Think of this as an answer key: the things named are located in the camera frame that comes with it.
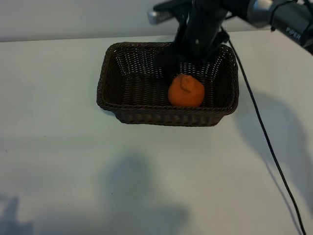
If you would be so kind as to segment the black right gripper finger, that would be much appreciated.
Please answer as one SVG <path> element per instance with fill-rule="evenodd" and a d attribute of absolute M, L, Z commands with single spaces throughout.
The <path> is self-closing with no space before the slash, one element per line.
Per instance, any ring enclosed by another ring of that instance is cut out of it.
<path fill-rule="evenodd" d="M 171 85 L 172 81 L 177 74 L 176 65 L 167 65 L 163 67 L 164 70 L 164 79 L 167 85 Z"/>

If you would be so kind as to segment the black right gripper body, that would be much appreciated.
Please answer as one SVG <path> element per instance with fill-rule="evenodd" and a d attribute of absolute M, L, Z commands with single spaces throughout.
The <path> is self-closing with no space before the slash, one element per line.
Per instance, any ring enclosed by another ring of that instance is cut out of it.
<path fill-rule="evenodd" d="M 216 37 L 227 10 L 219 0 L 169 0 L 157 4 L 155 12 L 169 13 L 179 23 L 172 46 L 155 58 L 158 67 L 205 62 L 222 43 Z"/>

